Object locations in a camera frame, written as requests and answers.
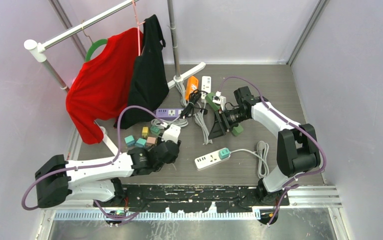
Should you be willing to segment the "green power strip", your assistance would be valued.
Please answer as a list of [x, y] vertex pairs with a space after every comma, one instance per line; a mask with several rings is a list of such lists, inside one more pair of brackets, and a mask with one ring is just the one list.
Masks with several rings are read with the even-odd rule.
[[[210, 92], [206, 95], [206, 102], [211, 106], [211, 108], [214, 110], [214, 112], [218, 112], [221, 110], [221, 108], [218, 105], [215, 105], [212, 101], [212, 97], [214, 96], [215, 93]], [[240, 123], [237, 124], [237, 126], [234, 126], [232, 130], [230, 131], [232, 135], [238, 136], [244, 131], [244, 128]]]

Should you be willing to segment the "pink plug adapter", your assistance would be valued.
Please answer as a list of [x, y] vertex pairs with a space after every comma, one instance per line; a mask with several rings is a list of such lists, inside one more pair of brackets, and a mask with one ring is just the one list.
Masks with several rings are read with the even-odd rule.
[[151, 147], [157, 143], [157, 138], [153, 136], [148, 136], [146, 139], [146, 146]]

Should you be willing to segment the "green adapter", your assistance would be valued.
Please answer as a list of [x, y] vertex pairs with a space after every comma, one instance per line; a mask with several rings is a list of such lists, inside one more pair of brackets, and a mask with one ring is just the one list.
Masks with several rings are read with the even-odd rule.
[[158, 126], [152, 125], [150, 127], [150, 131], [154, 135], [159, 135], [161, 133], [161, 129]]

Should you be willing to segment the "teal adapters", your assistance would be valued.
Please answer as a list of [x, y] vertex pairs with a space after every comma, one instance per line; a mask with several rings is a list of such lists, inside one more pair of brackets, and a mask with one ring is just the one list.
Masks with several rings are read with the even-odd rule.
[[218, 157], [220, 160], [228, 159], [231, 156], [231, 152], [228, 148], [222, 148], [218, 151]]

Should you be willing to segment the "white power strip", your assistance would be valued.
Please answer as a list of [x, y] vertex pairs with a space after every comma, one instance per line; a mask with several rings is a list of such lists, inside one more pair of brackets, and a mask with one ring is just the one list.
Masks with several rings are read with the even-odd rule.
[[230, 159], [231, 156], [227, 159], [220, 160], [219, 156], [218, 156], [219, 150], [216, 150], [216, 151], [210, 152], [208, 154], [205, 154], [203, 156], [197, 157], [194, 160], [194, 164], [196, 166], [196, 169], [198, 171], [202, 171], [202, 170], [213, 167], [217, 164], [223, 163], [223, 162]]
[[202, 76], [201, 78], [201, 102], [206, 101], [206, 95], [211, 92], [212, 78], [210, 76]]

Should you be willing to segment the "yellow plug adapter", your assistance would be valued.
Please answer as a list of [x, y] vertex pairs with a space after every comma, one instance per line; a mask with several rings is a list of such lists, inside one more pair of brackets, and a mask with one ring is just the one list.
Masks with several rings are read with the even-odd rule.
[[147, 139], [150, 134], [150, 129], [147, 126], [144, 126], [141, 131], [141, 137]]

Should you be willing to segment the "purple power strip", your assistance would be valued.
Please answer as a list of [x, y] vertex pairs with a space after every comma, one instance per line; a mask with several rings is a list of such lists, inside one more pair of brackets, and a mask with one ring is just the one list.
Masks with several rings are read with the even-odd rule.
[[154, 113], [162, 120], [172, 121], [179, 117], [182, 111], [182, 108], [158, 108]]

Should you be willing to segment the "orange power strip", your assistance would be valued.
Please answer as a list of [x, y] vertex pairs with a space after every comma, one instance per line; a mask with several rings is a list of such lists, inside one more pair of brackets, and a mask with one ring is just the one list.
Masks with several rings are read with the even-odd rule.
[[184, 95], [184, 99], [186, 101], [189, 101], [189, 98], [190, 98], [190, 94], [197, 90], [199, 88], [199, 80], [198, 78], [196, 78], [195, 76], [190, 76], [188, 79], [187, 79], [187, 85], [186, 85], [186, 89], [185, 89], [185, 95]]

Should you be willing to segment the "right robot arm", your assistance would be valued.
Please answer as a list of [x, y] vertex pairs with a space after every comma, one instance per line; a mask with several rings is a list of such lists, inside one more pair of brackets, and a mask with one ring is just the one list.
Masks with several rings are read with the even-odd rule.
[[249, 87], [234, 92], [237, 106], [229, 110], [217, 110], [209, 139], [231, 132], [239, 123], [252, 119], [266, 127], [277, 139], [277, 166], [258, 181], [255, 195], [265, 206], [276, 200], [284, 186], [299, 174], [305, 174], [321, 164], [320, 151], [315, 141], [315, 128], [292, 121], [278, 112], [264, 97], [252, 95]]

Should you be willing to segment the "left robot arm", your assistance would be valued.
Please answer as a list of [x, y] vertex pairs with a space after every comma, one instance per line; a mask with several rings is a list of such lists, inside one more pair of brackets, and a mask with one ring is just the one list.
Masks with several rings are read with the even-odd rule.
[[66, 161], [51, 157], [34, 177], [37, 206], [56, 207], [69, 200], [97, 200], [118, 207], [126, 198], [121, 178], [149, 175], [176, 161], [181, 141], [162, 141], [150, 149], [135, 147], [118, 157]]

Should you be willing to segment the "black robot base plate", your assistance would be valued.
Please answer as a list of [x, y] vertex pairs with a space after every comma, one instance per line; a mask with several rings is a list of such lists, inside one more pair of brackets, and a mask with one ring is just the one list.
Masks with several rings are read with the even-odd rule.
[[289, 205], [282, 192], [262, 196], [258, 186], [249, 185], [155, 185], [124, 184], [120, 194], [100, 202], [101, 207], [133, 212], [206, 213], [214, 206], [217, 213], [247, 213], [253, 207]]

